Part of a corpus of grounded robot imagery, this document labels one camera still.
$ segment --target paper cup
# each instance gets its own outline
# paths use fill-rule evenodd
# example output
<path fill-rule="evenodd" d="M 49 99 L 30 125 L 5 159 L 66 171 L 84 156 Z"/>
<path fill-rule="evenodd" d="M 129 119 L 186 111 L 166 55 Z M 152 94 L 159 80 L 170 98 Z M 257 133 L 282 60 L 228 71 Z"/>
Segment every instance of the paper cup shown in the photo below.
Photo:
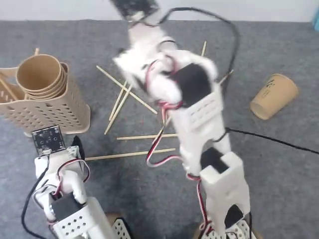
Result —
<path fill-rule="evenodd" d="M 268 120 L 298 95 L 298 88 L 288 77 L 272 75 L 250 103 L 251 111 L 262 120 Z"/>
<path fill-rule="evenodd" d="M 47 90 L 45 92 L 39 92 L 39 93 L 28 92 L 28 94 L 30 96 L 33 96 L 33 97 L 34 96 L 36 96 L 36 97 L 45 97 L 45 96 L 51 95 L 53 92 L 56 92 L 57 90 L 61 90 L 61 87 L 63 85 L 65 86 L 66 79 L 67 79 L 67 74 L 62 72 L 62 75 L 61 75 L 60 79 L 49 90 Z"/>
<path fill-rule="evenodd" d="M 16 80 L 27 93 L 41 93 L 50 90 L 60 80 L 63 67 L 50 55 L 35 55 L 23 61 L 17 70 Z"/>
<path fill-rule="evenodd" d="M 46 94 L 45 96 L 32 96 L 32 95 L 30 95 L 30 97 L 31 97 L 31 99 L 38 100 L 38 101 L 45 101 L 45 100 L 54 99 L 56 97 L 63 95 L 63 93 L 65 92 L 65 89 L 66 89 L 66 83 L 67 83 L 67 81 L 65 81 L 64 84 L 61 85 L 60 88 L 57 89 L 55 92 L 52 92 L 50 94 Z"/>

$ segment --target circuit board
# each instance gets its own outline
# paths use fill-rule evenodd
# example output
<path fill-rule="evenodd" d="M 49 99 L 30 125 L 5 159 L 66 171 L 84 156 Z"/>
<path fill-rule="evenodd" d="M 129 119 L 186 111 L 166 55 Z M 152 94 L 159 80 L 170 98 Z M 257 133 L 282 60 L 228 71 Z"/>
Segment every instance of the circuit board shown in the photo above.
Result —
<path fill-rule="evenodd" d="M 63 136 L 58 125 L 37 129 L 31 134 L 39 156 L 65 149 Z"/>
<path fill-rule="evenodd" d="M 111 0 L 125 20 L 134 20 L 132 17 L 142 12 L 147 17 L 159 9 L 155 0 Z"/>

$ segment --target white robotic arm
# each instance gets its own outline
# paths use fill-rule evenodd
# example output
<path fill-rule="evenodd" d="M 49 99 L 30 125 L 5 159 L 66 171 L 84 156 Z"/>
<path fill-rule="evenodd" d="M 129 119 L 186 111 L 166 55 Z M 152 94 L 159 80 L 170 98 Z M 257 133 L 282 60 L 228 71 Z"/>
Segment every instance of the white robotic arm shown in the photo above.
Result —
<path fill-rule="evenodd" d="M 159 25 L 147 21 L 135 21 L 129 29 L 130 48 L 114 61 L 129 83 L 153 101 L 181 105 L 170 110 L 169 116 L 180 141 L 184 169 L 200 177 L 207 195 L 207 221 L 226 237 L 250 212 L 250 198 L 243 162 L 231 151 L 225 131 L 217 68 L 205 57 L 178 50 Z M 204 150 L 207 142 L 211 147 Z"/>
<path fill-rule="evenodd" d="M 57 125 L 34 131 L 32 136 L 39 152 L 34 160 L 36 176 L 39 178 L 45 173 L 32 196 L 44 210 L 55 236 L 59 239 L 130 239 L 123 219 L 117 218 L 112 226 L 99 202 L 87 197 L 84 182 L 90 176 L 90 169 L 81 159 L 80 147 L 65 148 Z"/>

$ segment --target white wall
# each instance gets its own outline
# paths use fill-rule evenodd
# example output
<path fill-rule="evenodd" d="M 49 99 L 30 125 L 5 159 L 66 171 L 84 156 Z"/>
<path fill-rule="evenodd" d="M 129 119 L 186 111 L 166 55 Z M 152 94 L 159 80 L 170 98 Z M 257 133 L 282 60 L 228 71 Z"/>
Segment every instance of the white wall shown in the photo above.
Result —
<path fill-rule="evenodd" d="M 230 20 L 311 21 L 319 0 L 158 0 L 163 11 L 196 6 Z M 118 20 L 109 0 L 0 0 L 0 20 Z M 176 13 L 171 19 L 207 20 L 195 13 Z"/>

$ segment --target carpet floor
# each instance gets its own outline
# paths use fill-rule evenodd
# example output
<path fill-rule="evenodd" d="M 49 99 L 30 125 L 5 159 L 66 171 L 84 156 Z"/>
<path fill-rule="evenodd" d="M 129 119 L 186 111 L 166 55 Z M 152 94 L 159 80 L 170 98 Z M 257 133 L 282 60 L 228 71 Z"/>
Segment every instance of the carpet floor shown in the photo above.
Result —
<path fill-rule="evenodd" d="M 237 22 L 242 35 L 235 72 L 225 101 L 225 124 L 318 149 L 319 145 L 319 33 L 310 23 Z M 201 53 L 226 70 L 232 37 L 220 22 L 169 21 L 164 29 L 181 48 Z M 160 120 L 129 97 L 110 132 L 107 118 L 120 91 L 96 69 L 99 64 L 116 78 L 112 62 L 119 48 L 128 46 L 127 26 L 121 21 L 0 21 L 0 67 L 13 67 L 40 52 L 70 66 L 84 99 L 92 109 L 89 131 L 80 135 L 87 156 L 148 150 L 151 140 L 117 141 L 118 136 L 155 134 Z M 263 121 L 249 103 L 273 73 L 295 81 L 300 95 L 272 119 Z M 0 121 L 0 238 L 31 238 L 20 224 L 27 193 L 35 182 L 31 139 L 20 128 Z M 254 227 L 268 239 L 319 235 L 319 158 L 265 139 L 231 133 L 233 151 L 244 161 L 250 186 Z M 176 147 L 176 138 L 163 139 L 159 148 Z M 165 154 L 154 155 L 160 160 Z M 143 156 L 89 162 L 86 184 L 106 212 L 121 212 L 137 239 L 191 238 L 201 221 L 194 182 L 185 179 L 180 163 L 148 168 Z M 27 224 L 52 238 L 44 213 L 30 203 Z"/>

